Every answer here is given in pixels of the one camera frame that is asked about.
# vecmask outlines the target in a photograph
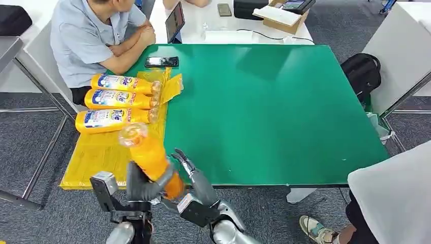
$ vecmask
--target black backpack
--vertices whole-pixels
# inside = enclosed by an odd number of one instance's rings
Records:
[[[0,36],[20,36],[32,23],[21,6],[0,5]]]
[[[373,55],[355,54],[344,61],[341,68],[361,103],[382,83],[380,62]]]

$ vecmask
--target person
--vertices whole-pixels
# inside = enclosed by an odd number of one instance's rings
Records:
[[[348,176],[351,222],[340,233],[301,216],[303,232],[319,244],[429,243],[431,141]]]
[[[155,43],[154,30],[134,0],[60,0],[51,19],[51,48],[58,70],[83,105],[94,74],[125,73],[144,49]],[[125,39],[126,28],[136,31]]]
[[[199,8],[203,8],[209,4],[211,0],[186,0],[189,4],[193,4],[198,6]],[[166,9],[173,9],[177,5],[178,0],[163,0],[163,5]]]

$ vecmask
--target yellow detergent bottle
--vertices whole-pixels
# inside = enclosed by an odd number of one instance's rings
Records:
[[[96,74],[91,79],[91,87],[156,95],[160,93],[162,84],[158,80],[149,82],[136,77]]]
[[[84,101],[89,109],[152,109],[159,104],[159,96],[147,97],[144,94],[129,91],[90,89]]]
[[[128,147],[132,160],[152,181],[156,181],[169,166],[163,142],[151,133],[144,123],[133,123],[124,127],[119,133],[120,144]],[[175,199],[184,191],[184,183],[175,170],[165,186],[165,197]]]
[[[75,127],[82,134],[119,131],[129,123],[153,123],[157,120],[157,108],[104,109],[82,111],[76,115]]]

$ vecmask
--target green table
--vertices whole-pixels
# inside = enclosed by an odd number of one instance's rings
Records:
[[[328,46],[153,45],[126,74],[147,56],[179,57],[165,148],[214,185],[343,185],[388,158]]]

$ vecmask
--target yellow plastic bag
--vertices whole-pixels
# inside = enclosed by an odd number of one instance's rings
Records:
[[[152,69],[149,72],[138,72],[138,78],[148,81],[159,80],[162,83],[159,116],[156,123],[148,126],[162,140],[165,137],[166,113],[168,101],[180,94],[182,75],[170,78],[171,68]],[[70,159],[60,187],[65,190],[91,189],[90,177],[104,170],[115,175],[118,186],[126,186],[126,165],[130,161],[129,149],[118,144],[118,131],[90,135],[80,135]]]

